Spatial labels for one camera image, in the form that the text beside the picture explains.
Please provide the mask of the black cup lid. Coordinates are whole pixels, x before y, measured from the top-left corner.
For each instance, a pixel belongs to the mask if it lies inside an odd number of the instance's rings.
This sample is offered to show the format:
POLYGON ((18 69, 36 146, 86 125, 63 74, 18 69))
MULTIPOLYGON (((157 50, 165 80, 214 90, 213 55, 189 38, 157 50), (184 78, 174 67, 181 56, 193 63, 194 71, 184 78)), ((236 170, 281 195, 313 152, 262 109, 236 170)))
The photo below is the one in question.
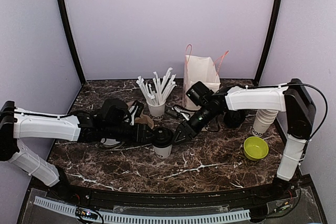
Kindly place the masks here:
POLYGON ((158 127, 154 130, 155 139, 152 144, 158 148, 166 148, 172 144, 173 132, 165 127, 158 127))

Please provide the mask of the white paper cup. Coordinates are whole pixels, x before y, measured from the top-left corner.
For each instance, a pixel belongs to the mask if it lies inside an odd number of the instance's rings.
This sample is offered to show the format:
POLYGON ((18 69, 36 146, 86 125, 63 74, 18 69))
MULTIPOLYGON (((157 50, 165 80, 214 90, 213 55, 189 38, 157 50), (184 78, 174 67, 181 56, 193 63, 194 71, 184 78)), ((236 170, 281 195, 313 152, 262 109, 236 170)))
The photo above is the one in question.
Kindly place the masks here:
POLYGON ((155 154, 159 158, 168 158, 171 154, 172 143, 171 142, 153 142, 153 148, 155 154))

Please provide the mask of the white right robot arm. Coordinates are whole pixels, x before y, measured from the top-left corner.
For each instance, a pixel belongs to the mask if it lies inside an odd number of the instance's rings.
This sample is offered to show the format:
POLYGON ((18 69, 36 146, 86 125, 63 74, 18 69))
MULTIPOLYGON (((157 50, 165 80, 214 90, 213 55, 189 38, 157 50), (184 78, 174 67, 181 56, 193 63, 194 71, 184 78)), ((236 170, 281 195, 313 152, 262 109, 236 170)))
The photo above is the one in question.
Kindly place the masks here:
POLYGON ((287 182, 293 178, 299 163, 304 159, 309 141, 317 130, 313 128, 316 106, 300 79, 275 86, 223 87, 217 92, 197 82, 187 91, 187 97, 200 109, 188 120, 180 123, 172 138, 173 144, 194 139, 219 114, 230 111, 256 110, 285 112, 287 115, 287 141, 277 170, 277 181, 268 188, 273 200, 288 191, 287 182))

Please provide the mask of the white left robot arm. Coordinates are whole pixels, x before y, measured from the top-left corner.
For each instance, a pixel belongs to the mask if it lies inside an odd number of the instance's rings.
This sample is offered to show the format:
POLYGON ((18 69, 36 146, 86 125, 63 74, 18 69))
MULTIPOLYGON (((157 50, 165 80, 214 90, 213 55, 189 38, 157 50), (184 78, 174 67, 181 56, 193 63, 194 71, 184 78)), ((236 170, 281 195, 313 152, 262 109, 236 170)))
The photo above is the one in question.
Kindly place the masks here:
POLYGON ((69 114, 38 113, 16 107, 6 101, 1 109, 1 161, 12 163, 34 176, 63 201, 74 197, 61 168, 52 165, 31 151, 23 138, 50 138, 69 142, 117 142, 148 144, 155 139, 154 131, 146 124, 135 122, 143 111, 143 103, 134 101, 128 106, 117 98, 106 99, 94 112, 83 110, 69 114))

